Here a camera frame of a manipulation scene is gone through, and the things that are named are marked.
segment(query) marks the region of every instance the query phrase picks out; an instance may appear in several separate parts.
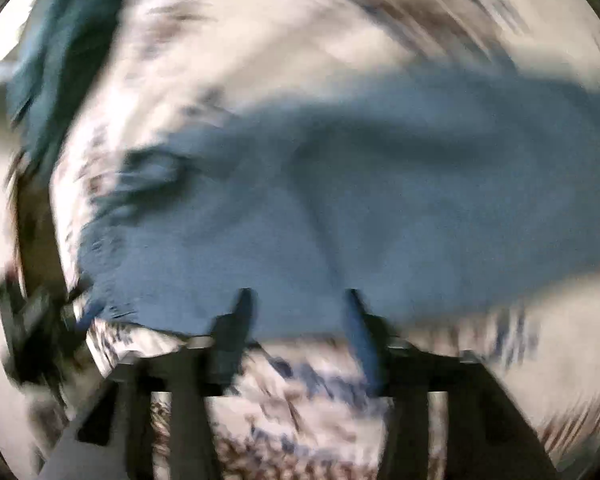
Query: patterned fabric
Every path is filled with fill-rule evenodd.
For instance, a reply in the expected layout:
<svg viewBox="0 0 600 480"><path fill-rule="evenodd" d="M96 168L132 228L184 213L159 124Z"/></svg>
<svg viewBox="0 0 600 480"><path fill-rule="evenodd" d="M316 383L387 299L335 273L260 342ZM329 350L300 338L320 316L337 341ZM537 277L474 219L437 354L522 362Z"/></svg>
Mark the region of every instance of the patterned fabric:
<svg viewBox="0 0 600 480"><path fill-rule="evenodd" d="M109 62L52 178L69 286L91 200L112 189L125 150L186 121L218 123L266 96L319 93L325 80L420 59L496 56L595 87L600 22L584 0L127 0ZM600 271L488 315L404 327L404 335L440 354L480 354L555 463L600 446ZM183 341L96 320L88 344L106 374L127 352L151 356ZM208 404L226 478L375 475L388 404L366 394L337 338L261 342L230 393ZM443 396L430 405L430 477L441 478ZM154 415L161 464L168 396L156 396Z"/></svg>

